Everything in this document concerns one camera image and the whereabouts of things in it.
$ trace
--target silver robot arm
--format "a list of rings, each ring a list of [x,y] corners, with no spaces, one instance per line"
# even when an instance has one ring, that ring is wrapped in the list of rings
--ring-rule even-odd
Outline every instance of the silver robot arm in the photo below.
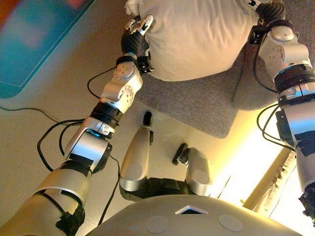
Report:
[[[152,15],[135,25],[130,21],[122,38],[124,56],[117,60],[113,79],[105,85],[99,103],[80,126],[65,150],[66,161],[53,170],[16,214],[0,227],[0,236],[73,236],[83,224],[92,174],[101,171],[121,116],[142,86],[138,49],[151,26]]]
[[[251,36],[254,43],[262,40],[259,56],[275,82],[281,108],[276,113],[279,134],[283,141],[295,148],[304,192],[300,198],[306,209],[303,213],[312,218],[315,226],[315,74],[309,51],[298,43],[289,21],[282,20],[282,16],[266,19],[265,13],[276,13],[281,8],[279,4],[249,2],[265,21],[262,26],[266,30],[264,36],[259,30],[252,30]]]

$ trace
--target gray carpet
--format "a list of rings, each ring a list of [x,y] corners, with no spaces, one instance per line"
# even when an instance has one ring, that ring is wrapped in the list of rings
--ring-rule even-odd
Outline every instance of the gray carpet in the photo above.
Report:
[[[300,32],[299,42],[309,48],[311,62],[315,65],[315,1],[283,2],[287,19],[294,23],[295,31]],[[225,138],[239,109],[257,110],[277,100],[275,94],[260,87],[253,78],[256,50],[257,45],[246,45],[231,69],[202,79],[164,82],[144,75],[144,85],[136,100],[207,134]],[[275,88],[260,58],[257,74],[262,83]]]
[[[136,99],[205,133],[224,138],[238,111],[231,102],[243,58],[241,53],[230,70],[202,79],[164,82],[143,75],[143,87]]]

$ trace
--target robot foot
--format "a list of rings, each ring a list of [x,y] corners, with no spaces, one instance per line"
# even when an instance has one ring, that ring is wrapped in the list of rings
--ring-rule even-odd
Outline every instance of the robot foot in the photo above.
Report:
[[[151,127],[152,121],[153,121],[152,113],[150,111],[146,111],[143,116],[143,122],[142,122],[143,126]],[[153,137],[154,137],[153,131],[150,130],[150,146],[153,143],[153,139],[154,139]]]
[[[186,166],[188,164],[188,153],[189,153],[188,144],[186,143],[181,144],[177,149],[174,158],[172,159],[172,163],[175,166],[177,166],[178,163],[181,163]]]

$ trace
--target white pillow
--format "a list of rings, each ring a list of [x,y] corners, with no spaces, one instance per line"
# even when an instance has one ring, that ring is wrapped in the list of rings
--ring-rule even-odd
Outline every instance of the white pillow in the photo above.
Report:
[[[129,0],[128,14],[152,14],[146,34],[154,77],[183,81],[228,70],[258,17],[248,0]]]

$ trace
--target beige floor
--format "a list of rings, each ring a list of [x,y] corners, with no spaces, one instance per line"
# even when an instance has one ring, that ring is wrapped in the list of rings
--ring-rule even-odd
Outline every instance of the beige floor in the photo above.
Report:
[[[82,118],[91,112],[97,100],[87,92],[86,82],[93,75],[112,67],[120,56],[120,35],[127,19],[124,0],[99,0],[96,3],[48,58],[24,91],[14,98],[0,100],[1,105],[43,108],[59,120]],[[100,94],[103,84],[110,78],[111,74],[98,78],[92,89]],[[112,155],[120,162],[147,109],[143,104],[134,102],[123,116],[111,141],[114,148]],[[210,159],[215,180],[213,196],[220,193],[231,176],[221,198],[239,206],[280,151],[279,147],[264,141],[258,132],[255,126],[258,111],[240,111],[230,134],[222,140],[157,111],[152,112],[155,141],[150,148],[149,176],[184,180],[185,167],[173,166],[171,159],[178,146],[186,142]],[[1,225],[47,176],[48,171],[39,159],[36,143],[53,123],[33,111],[0,111],[0,124]],[[75,128],[72,128],[65,135],[64,145],[74,131]],[[54,168],[63,162],[58,148],[59,132],[60,129],[54,131],[43,143],[43,152]],[[97,225],[116,177],[117,167],[112,160],[108,161],[101,173],[93,176],[86,202],[86,220],[78,236]],[[129,204],[131,202],[124,200],[116,191],[105,219]],[[284,214],[291,214],[289,211],[286,209]]]

